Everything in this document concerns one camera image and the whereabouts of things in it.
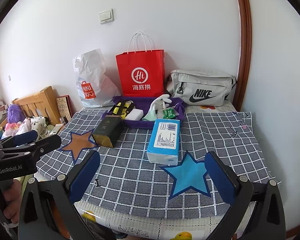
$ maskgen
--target blue gripper pad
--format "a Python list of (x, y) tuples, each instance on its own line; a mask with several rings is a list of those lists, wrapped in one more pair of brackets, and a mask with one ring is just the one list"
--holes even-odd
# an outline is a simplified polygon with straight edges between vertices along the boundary
[(204, 164), (213, 184), (217, 187), (222, 200), (225, 203), (232, 205), (236, 195), (234, 184), (210, 152), (205, 155)]
[(93, 179), (93, 176), (96, 174), (96, 171), (100, 166), (100, 154), (97, 151), (90, 151), (82, 162), (80, 164), (76, 164), (71, 171), (73, 171), (76, 166), (80, 165), (82, 166), (80, 171), (69, 186), (69, 200), (72, 204), (82, 199), (84, 192)]
[(35, 141), (37, 139), (37, 137), (38, 137), (38, 133), (35, 130), (32, 130), (30, 132), (15, 135), (12, 138), (12, 141), (16, 146), (20, 146), (25, 143), (30, 143), (30, 142)]

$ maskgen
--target checkered tablecloth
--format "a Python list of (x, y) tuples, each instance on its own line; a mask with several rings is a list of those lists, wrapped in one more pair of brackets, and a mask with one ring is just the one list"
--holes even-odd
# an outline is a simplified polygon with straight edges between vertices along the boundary
[[(103, 111), (83, 110), (62, 130), (62, 145), (70, 140), (70, 131), (93, 130)], [(260, 147), (253, 136), (251, 113), (188, 113), (181, 125), (179, 161), (186, 151), (196, 160), (204, 160), (208, 151), (215, 151), (236, 174), (246, 174), (251, 181), (266, 183), (269, 173)], [(94, 205), (121, 213), (154, 218), (200, 218), (224, 214), (229, 205), (222, 199), (207, 176), (212, 197), (188, 190), (171, 200), (173, 179), (149, 163), (146, 149), (151, 130), (125, 129), (114, 148), (99, 147), (100, 167), (83, 199)], [(78, 163), (87, 151), (83, 150)], [(69, 152), (54, 151), (37, 164), (47, 179), (68, 173), (73, 166)], [(101, 187), (96, 187), (98, 178)]]

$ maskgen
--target nike swoosh logo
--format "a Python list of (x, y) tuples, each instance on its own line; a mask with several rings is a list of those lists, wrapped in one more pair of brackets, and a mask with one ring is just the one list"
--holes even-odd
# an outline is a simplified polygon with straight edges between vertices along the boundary
[(191, 102), (191, 103), (198, 103), (198, 102), (200, 102), (200, 101), (203, 101), (203, 100), (207, 100), (207, 99), (209, 99), (209, 98), (215, 98), (216, 96), (214, 96), (214, 97), (207, 97), (207, 98), (200, 98), (200, 99), (194, 99), (193, 98), (193, 95), (189, 98), (189, 101)]

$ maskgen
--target purple fluffy pillow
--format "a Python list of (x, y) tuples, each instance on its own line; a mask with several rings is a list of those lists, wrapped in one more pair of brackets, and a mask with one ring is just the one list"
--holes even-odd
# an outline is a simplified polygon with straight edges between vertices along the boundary
[(8, 123), (23, 122), (25, 115), (20, 106), (12, 104), (8, 108)]

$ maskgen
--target purple fabric storage box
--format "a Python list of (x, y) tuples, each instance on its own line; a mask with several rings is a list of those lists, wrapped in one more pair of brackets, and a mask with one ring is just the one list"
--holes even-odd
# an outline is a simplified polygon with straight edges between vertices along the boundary
[[(135, 104), (136, 109), (143, 110), (143, 117), (148, 113), (149, 108), (153, 100), (156, 98), (146, 98), (146, 97), (124, 97), (124, 96), (117, 96), (113, 97), (113, 102), (115, 104), (119, 103), (122, 100), (130, 101), (132, 100)], [(171, 99), (172, 103), (170, 106), (175, 106), (175, 110), (179, 113), (178, 116), (175, 117), (176, 120), (182, 121), (185, 117), (185, 105), (186, 103), (181, 98), (169, 98)], [(102, 115), (102, 119), (107, 115), (112, 114), (112, 112), (105, 112)], [(124, 127), (130, 128), (140, 128), (140, 129), (153, 129), (154, 121), (132, 121), (132, 120), (122, 120)]]

